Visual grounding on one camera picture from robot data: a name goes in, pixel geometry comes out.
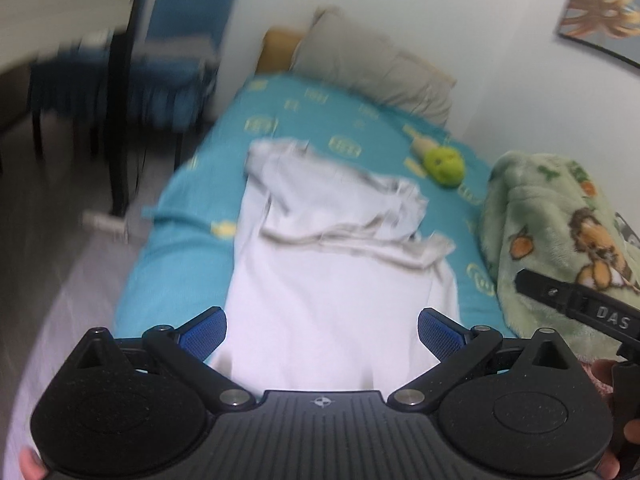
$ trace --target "wooden headboard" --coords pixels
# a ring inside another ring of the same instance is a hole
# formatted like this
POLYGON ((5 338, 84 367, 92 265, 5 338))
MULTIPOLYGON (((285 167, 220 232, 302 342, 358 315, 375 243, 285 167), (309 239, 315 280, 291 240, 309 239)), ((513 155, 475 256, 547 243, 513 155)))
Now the wooden headboard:
POLYGON ((293 53, 304 37, 304 32, 279 27, 270 28, 264 35, 255 73, 267 74, 289 70, 293 53))

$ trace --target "controller grip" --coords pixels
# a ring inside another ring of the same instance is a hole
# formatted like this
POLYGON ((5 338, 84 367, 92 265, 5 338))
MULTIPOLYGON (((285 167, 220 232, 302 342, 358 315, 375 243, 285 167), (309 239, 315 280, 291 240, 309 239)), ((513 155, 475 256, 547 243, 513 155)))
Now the controller grip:
POLYGON ((625 438, 625 425, 640 418, 640 365, 618 363, 612 368, 613 376, 613 437, 611 450, 620 460, 620 475, 631 472, 640 458, 640 446, 625 438))

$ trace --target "screw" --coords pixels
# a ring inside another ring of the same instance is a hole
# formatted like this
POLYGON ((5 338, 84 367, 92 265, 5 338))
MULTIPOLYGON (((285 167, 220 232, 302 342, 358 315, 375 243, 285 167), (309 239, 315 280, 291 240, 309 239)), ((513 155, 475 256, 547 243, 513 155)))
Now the screw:
POLYGON ((420 404, 424 400, 424 393, 418 390, 406 389, 406 390, 398 390, 394 393, 394 399, 397 400, 400 404, 405 404, 406 406, 415 406, 416 404, 420 404))
POLYGON ((248 402, 251 396, 244 390, 232 388, 220 394, 220 400, 229 406, 240 406, 248 402))

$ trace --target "white wall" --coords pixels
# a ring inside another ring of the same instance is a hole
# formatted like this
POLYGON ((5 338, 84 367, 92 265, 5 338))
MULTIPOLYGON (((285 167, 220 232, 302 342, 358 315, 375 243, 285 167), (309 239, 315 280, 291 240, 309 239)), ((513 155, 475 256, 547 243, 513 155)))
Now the white wall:
POLYGON ((465 134, 487 161, 507 150, 579 160, 640 225, 640 70, 554 34, 566 0, 531 0, 465 134))
POLYGON ((527 0, 237 0, 226 31, 217 112, 253 72, 265 31, 272 25, 306 30, 322 4, 340 5, 351 17, 457 77, 448 125, 461 135, 527 0))

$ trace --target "green blanket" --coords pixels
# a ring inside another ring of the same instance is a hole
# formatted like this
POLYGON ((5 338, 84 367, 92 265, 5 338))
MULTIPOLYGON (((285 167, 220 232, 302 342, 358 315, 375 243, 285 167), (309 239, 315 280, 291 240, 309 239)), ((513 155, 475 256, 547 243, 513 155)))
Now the green blanket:
POLYGON ((480 239, 516 334, 530 337, 548 326, 585 361, 615 356, 619 343, 612 338, 514 288, 516 273, 527 268, 640 308, 640 251, 622 239, 609 202, 580 164, 557 155, 503 155, 489 180, 480 239))

